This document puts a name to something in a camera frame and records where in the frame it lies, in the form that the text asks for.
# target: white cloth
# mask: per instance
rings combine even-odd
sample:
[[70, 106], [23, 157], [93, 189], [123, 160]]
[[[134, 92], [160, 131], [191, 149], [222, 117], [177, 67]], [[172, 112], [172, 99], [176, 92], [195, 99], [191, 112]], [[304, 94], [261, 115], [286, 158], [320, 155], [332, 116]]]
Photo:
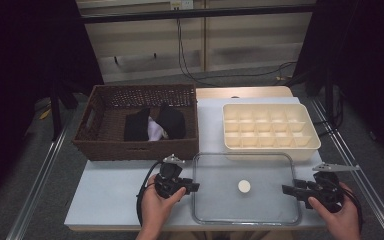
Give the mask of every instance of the white cloth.
[[154, 119], [148, 117], [148, 141], [159, 141], [162, 136], [163, 128]]

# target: black curtain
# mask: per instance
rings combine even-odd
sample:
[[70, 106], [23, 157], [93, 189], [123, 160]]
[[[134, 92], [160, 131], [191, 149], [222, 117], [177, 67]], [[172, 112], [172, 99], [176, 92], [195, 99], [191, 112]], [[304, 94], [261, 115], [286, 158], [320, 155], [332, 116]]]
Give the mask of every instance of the black curtain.
[[384, 144], [384, 1], [360, 0], [334, 79]]
[[[11, 169], [37, 100], [52, 91], [67, 108], [72, 93], [103, 84], [74, 0], [0, 1], [0, 182]], [[55, 24], [50, 19], [67, 19]]]

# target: finger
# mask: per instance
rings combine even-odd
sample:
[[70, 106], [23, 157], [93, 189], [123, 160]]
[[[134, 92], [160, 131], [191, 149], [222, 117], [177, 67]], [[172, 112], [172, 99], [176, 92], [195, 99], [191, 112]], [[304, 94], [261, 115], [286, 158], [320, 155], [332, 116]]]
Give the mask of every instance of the finger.
[[308, 202], [310, 205], [316, 210], [316, 212], [322, 217], [326, 222], [327, 220], [332, 216], [332, 213], [330, 213], [324, 206], [314, 197], [309, 197]]
[[181, 187], [179, 190], [177, 190], [177, 192], [175, 192], [171, 197], [169, 197], [167, 199], [167, 201], [174, 205], [175, 203], [177, 203], [178, 201], [180, 201], [180, 199], [182, 199], [182, 197], [185, 195], [186, 193], [186, 188], [185, 187]]

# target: wrist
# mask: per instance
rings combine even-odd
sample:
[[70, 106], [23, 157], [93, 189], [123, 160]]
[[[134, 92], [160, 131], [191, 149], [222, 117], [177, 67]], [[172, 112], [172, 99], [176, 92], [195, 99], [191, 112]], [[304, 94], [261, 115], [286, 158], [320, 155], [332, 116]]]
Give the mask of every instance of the wrist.
[[139, 231], [136, 240], [156, 240], [159, 236], [159, 231], [142, 228]]

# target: transparent plastic container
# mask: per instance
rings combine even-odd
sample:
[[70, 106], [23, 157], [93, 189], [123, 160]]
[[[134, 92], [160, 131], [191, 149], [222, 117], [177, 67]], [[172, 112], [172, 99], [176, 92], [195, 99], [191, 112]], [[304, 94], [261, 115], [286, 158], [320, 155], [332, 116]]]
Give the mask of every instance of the transparent plastic container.
[[231, 152], [283, 152], [309, 160], [320, 139], [302, 104], [226, 104], [224, 143]]
[[[193, 160], [194, 182], [200, 183], [192, 194], [194, 219], [200, 224], [296, 224], [298, 201], [282, 192], [282, 185], [293, 184], [292, 164], [283, 153], [199, 153]], [[241, 181], [250, 188], [241, 190]]]

